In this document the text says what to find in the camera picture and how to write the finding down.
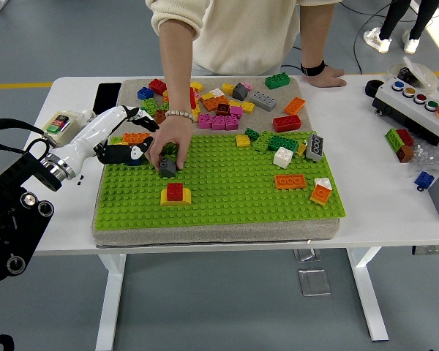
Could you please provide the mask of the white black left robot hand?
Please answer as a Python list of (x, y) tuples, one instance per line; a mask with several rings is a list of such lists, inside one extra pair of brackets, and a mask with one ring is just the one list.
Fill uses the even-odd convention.
[(69, 144), (53, 149), (52, 154), (69, 166), (70, 174), (75, 177), (81, 171), (84, 161), (96, 155), (94, 149), (97, 145), (105, 142), (124, 121), (131, 121), (150, 132), (159, 129), (156, 121), (139, 107), (112, 107), (99, 114)]

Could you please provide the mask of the person's right hand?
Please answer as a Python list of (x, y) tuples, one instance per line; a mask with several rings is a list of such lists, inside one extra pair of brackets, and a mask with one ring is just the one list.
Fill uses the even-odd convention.
[(190, 119), (183, 116), (168, 116), (153, 134), (154, 141), (146, 152), (146, 158), (156, 170), (159, 170), (163, 148), (168, 143), (174, 143), (178, 146), (176, 166), (181, 170), (187, 159), (192, 132), (193, 125)]

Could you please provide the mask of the person's left hand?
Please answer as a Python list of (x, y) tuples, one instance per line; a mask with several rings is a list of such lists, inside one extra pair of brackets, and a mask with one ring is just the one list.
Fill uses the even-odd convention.
[(318, 88), (343, 87), (347, 85), (347, 82), (342, 79), (344, 75), (345, 71), (343, 69), (327, 66), (319, 75), (306, 76), (306, 81), (311, 86)]

